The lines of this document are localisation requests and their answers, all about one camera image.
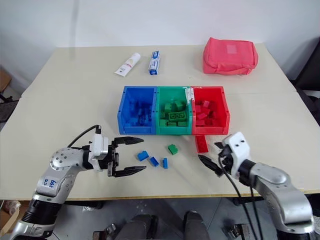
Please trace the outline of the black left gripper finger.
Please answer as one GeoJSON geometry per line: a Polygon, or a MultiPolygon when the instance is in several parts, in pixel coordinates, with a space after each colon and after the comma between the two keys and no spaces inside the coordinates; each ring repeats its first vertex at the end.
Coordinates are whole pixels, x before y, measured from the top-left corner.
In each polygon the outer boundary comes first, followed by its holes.
{"type": "Polygon", "coordinates": [[[123,137],[116,137],[113,140],[113,145],[115,147],[118,147],[121,144],[125,145],[134,145],[144,142],[142,138],[139,137],[133,137],[133,136],[123,136],[123,137]]]}
{"type": "Polygon", "coordinates": [[[107,175],[115,178],[126,177],[143,171],[146,168],[146,166],[130,166],[125,167],[123,170],[116,170],[116,166],[112,162],[109,162],[107,165],[107,175]]]}

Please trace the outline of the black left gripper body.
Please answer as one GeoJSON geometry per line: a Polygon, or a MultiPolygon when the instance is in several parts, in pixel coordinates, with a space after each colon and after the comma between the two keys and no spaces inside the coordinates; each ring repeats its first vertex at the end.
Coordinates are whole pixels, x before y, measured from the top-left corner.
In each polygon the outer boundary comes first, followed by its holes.
{"type": "Polygon", "coordinates": [[[119,166],[119,154],[116,148],[119,146],[118,140],[113,140],[108,145],[107,153],[102,153],[97,158],[98,171],[107,170],[108,176],[119,176],[120,172],[116,170],[119,166]]]}

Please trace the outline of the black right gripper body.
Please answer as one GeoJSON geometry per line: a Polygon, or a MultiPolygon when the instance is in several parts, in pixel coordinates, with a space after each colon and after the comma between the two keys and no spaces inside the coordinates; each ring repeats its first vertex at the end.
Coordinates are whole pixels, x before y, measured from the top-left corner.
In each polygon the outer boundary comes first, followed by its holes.
{"type": "Polygon", "coordinates": [[[233,157],[232,157],[232,150],[229,147],[229,145],[225,145],[224,148],[219,148],[220,152],[218,153],[218,161],[221,163],[220,168],[223,172],[226,172],[227,174],[231,175],[231,170],[233,167],[233,157]]]}

